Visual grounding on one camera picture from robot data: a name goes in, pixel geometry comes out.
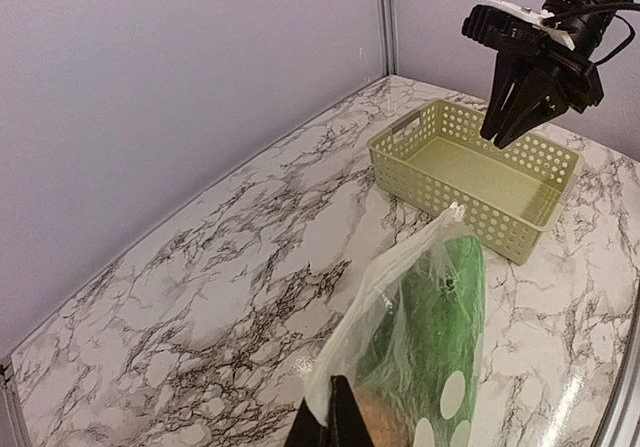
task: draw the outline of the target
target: green basket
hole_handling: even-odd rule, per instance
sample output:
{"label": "green basket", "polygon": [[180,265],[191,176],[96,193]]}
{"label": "green basket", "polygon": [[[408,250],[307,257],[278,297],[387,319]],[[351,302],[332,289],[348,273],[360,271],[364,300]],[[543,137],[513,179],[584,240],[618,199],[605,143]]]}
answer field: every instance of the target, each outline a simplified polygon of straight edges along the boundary
{"label": "green basket", "polygon": [[434,216],[467,208],[480,241],[517,264],[560,217],[582,156],[526,134],[504,150],[480,137],[484,114],[427,102],[368,142],[380,188]]}

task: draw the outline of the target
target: green fabric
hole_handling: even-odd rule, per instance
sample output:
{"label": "green fabric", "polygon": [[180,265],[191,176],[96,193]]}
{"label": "green fabric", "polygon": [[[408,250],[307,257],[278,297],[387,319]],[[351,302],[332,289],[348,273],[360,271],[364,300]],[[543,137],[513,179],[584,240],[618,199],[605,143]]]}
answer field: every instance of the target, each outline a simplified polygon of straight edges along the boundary
{"label": "green fabric", "polygon": [[[387,312],[358,361],[355,383],[390,403],[412,431],[427,418],[436,446],[449,446],[456,426],[472,420],[478,383],[474,357],[484,328],[480,242],[459,237],[446,242],[445,249],[449,267],[444,278],[434,274],[442,252],[429,250],[405,273],[393,300],[387,299]],[[464,374],[465,395],[455,416],[445,420],[440,399],[455,371]]]}

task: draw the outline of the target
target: clear plastic bag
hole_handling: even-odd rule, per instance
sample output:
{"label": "clear plastic bag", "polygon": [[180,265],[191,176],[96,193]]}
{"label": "clear plastic bag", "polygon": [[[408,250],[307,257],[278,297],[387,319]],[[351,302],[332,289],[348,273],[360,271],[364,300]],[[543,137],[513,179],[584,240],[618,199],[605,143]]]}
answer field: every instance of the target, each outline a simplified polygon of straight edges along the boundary
{"label": "clear plastic bag", "polygon": [[327,426],[330,378],[345,375],[376,447],[466,447],[484,326],[479,241],[453,204],[367,268],[305,378]]}

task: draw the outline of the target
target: white marble surface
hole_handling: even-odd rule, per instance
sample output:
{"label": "white marble surface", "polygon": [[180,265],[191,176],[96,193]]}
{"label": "white marble surface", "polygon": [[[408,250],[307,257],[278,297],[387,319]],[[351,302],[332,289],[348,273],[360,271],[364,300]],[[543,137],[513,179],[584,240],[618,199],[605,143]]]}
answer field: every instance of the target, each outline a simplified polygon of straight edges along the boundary
{"label": "white marble surface", "polygon": [[[13,355],[34,445],[281,445],[299,373],[365,266],[428,221],[373,186],[366,141],[435,97],[483,105],[380,81],[209,189],[83,288]],[[589,445],[630,324],[640,166],[543,130],[580,150],[585,167],[526,265],[487,252],[473,446]]]}

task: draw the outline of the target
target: white polka dot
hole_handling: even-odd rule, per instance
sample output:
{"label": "white polka dot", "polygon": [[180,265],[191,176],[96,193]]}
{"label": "white polka dot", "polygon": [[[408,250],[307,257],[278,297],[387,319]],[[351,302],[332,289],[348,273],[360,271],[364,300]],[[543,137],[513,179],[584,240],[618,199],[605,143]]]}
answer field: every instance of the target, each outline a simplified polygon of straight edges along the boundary
{"label": "white polka dot", "polygon": [[468,420],[463,420],[453,432],[449,445],[450,447],[467,447],[469,445],[469,437],[471,437],[471,423]]}
{"label": "white polka dot", "polygon": [[416,425],[416,435],[413,438],[413,447],[436,447],[436,436],[429,419],[422,418]]}
{"label": "white polka dot", "polygon": [[456,370],[449,376],[442,389],[440,398],[440,413],[446,420],[452,418],[458,412],[464,400],[466,383],[464,374]]}
{"label": "white polka dot", "polygon": [[476,341],[476,350],[473,355],[473,375],[477,377],[480,375],[480,370],[482,369],[482,353],[484,348],[484,334],[478,335],[478,340]]}

